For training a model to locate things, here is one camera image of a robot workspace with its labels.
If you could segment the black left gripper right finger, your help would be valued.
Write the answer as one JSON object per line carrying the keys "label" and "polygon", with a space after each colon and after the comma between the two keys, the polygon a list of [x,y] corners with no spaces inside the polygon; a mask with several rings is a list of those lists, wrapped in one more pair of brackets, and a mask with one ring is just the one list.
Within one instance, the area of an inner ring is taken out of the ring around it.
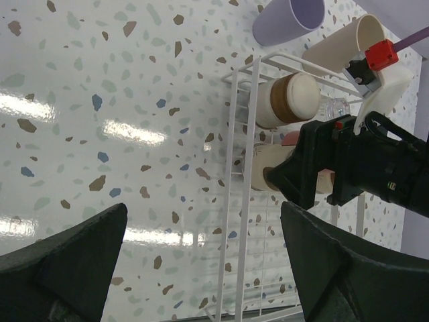
{"label": "black left gripper right finger", "polygon": [[281,207],[306,321],[427,321],[428,261],[373,244],[299,206]]}

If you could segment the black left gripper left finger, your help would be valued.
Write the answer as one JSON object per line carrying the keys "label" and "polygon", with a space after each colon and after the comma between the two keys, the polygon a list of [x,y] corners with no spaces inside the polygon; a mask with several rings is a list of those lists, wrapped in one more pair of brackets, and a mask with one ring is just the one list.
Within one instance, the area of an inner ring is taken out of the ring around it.
{"label": "black left gripper left finger", "polygon": [[100,321],[127,227],[118,203],[1,256],[2,321]]}

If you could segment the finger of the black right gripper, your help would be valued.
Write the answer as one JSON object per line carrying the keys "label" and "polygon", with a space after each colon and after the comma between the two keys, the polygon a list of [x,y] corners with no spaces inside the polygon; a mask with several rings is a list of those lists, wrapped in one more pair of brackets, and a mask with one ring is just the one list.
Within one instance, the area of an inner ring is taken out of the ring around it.
{"label": "finger of the black right gripper", "polygon": [[292,155],[267,173],[267,179],[301,208],[312,208],[315,202],[319,172],[334,172],[330,205],[343,206],[355,198],[350,183],[349,144],[353,137],[355,117],[346,115],[330,121],[311,121],[301,127]]}

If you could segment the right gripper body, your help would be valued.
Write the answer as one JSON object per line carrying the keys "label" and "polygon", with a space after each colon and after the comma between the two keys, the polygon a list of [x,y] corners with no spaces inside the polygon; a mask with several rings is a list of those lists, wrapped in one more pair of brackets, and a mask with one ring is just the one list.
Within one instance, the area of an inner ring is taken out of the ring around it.
{"label": "right gripper body", "polygon": [[428,141],[378,112],[370,112],[356,135],[356,119],[336,121],[331,205],[343,206],[363,192],[415,213],[428,212]]}

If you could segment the beige plastic cup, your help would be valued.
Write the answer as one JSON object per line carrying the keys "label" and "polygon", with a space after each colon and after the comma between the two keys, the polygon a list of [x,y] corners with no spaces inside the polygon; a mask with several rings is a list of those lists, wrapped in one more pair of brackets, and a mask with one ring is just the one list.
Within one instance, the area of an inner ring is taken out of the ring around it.
{"label": "beige plastic cup", "polygon": [[302,58],[340,73],[352,58],[384,39],[381,22],[365,14],[307,49]]}

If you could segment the purple plastic cup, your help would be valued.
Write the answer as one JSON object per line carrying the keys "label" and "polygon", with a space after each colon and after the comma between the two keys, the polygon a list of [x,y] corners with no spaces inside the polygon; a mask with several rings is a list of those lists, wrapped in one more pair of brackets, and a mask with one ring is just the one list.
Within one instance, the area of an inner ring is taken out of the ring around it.
{"label": "purple plastic cup", "polygon": [[253,22],[253,36],[262,46],[277,46],[317,30],[324,16],[323,0],[272,0]]}

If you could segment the red plastic cup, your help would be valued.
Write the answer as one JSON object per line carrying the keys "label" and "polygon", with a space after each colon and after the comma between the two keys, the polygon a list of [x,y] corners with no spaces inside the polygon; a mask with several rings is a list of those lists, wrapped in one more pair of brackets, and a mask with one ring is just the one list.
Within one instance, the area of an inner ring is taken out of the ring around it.
{"label": "red plastic cup", "polygon": [[282,146],[295,146],[298,143],[299,135],[299,131],[287,133],[282,140]]}

